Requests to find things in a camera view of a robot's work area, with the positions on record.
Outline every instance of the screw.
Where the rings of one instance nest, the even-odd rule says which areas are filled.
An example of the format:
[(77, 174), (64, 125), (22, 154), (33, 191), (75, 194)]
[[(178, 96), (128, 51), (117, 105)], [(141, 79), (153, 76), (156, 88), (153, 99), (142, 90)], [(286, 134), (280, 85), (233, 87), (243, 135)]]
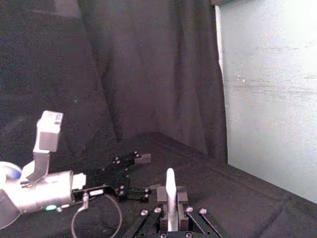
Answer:
[(186, 237), (186, 238), (192, 238), (192, 237), (193, 237), (193, 233), (191, 233), (191, 232), (186, 232), (185, 237)]
[(186, 212), (192, 212), (194, 210), (194, 208), (192, 207), (186, 207)]
[(161, 211), (162, 211), (162, 209), (160, 207), (154, 208), (154, 212), (155, 213), (160, 213)]
[(161, 233), (159, 238), (167, 238), (167, 234), (166, 233)]
[(146, 216), (148, 213), (149, 213), (149, 211), (147, 209), (143, 209), (140, 212), (141, 216)]
[(207, 209), (206, 208), (201, 208), (201, 209), (199, 209), (199, 213), (200, 214), (206, 214), (207, 213)]

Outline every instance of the black curtain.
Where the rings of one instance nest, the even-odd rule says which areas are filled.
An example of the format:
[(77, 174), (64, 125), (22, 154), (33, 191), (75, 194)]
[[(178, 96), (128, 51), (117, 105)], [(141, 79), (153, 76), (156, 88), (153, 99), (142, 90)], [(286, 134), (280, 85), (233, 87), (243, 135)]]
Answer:
[(210, 0), (79, 0), (117, 140), (158, 131), (226, 161)]
[(226, 161), (209, 0), (0, 0), (0, 13), (0, 161), (32, 160), (43, 110), (64, 113), (63, 170), (93, 137), (145, 132)]
[(44, 110), (64, 113), (52, 167), (71, 167), (96, 133), (97, 147), (115, 143), (78, 2), (0, 0), (0, 15), (0, 161), (33, 159)]

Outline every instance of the curtain fold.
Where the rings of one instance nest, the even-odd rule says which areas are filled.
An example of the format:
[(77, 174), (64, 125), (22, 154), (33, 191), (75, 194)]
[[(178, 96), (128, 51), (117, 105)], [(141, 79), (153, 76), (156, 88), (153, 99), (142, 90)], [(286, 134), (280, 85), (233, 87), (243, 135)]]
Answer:
[(118, 140), (160, 132), (226, 162), (209, 0), (79, 0)]

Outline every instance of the white wall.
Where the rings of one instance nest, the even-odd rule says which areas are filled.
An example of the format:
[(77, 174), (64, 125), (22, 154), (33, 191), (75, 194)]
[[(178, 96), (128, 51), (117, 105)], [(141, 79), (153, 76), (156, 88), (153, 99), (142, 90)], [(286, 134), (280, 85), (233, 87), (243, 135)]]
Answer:
[(317, 1), (220, 12), (229, 163), (317, 203)]

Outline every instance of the led light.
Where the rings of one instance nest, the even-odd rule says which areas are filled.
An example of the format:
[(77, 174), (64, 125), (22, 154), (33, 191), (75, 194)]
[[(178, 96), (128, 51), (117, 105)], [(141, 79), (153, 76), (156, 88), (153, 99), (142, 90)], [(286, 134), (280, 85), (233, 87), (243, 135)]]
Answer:
[(51, 210), (55, 210), (56, 208), (57, 208), (56, 205), (50, 205), (50, 206), (47, 206), (47, 207), (45, 208), (45, 210), (51, 211)]

